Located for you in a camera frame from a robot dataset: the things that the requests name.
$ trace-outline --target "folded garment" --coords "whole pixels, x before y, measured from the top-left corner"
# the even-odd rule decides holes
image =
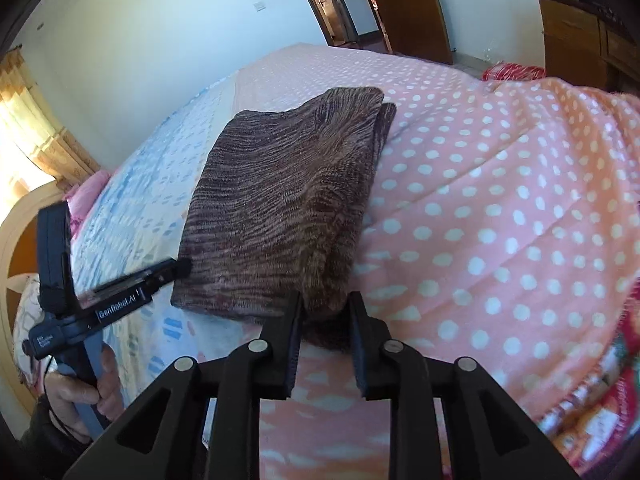
[[[242,111],[209,153],[180,257],[191,275],[172,303],[261,322],[299,290],[303,336],[345,348],[338,314],[378,159],[396,113],[378,88],[334,88],[287,112]]]

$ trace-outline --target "red striped cloth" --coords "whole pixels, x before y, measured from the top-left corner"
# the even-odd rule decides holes
[[[544,79],[546,70],[539,66],[524,66],[518,63],[498,63],[482,74],[483,81],[531,81]]]

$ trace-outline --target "blue and white bed sheet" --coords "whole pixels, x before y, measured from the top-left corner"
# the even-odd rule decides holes
[[[78,292],[177,256],[193,189],[232,118],[234,92],[235,76],[202,91],[118,170],[72,247]],[[176,358],[211,360],[242,342],[241,323],[175,308],[172,289],[161,289],[153,303],[104,330],[117,357],[125,405]]]

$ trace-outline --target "human hand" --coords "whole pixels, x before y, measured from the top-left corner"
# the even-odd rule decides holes
[[[89,430],[80,418],[74,403],[96,404],[98,411],[112,422],[124,411],[116,356],[107,344],[102,345],[100,362],[102,376],[98,379],[97,389],[58,372],[47,374],[44,378],[51,411],[66,426],[68,432],[83,444],[91,439]],[[54,416],[51,417],[51,421],[64,433]]]

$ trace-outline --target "brown wooden door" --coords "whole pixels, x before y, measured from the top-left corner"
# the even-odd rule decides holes
[[[439,0],[376,0],[394,52],[453,63]]]

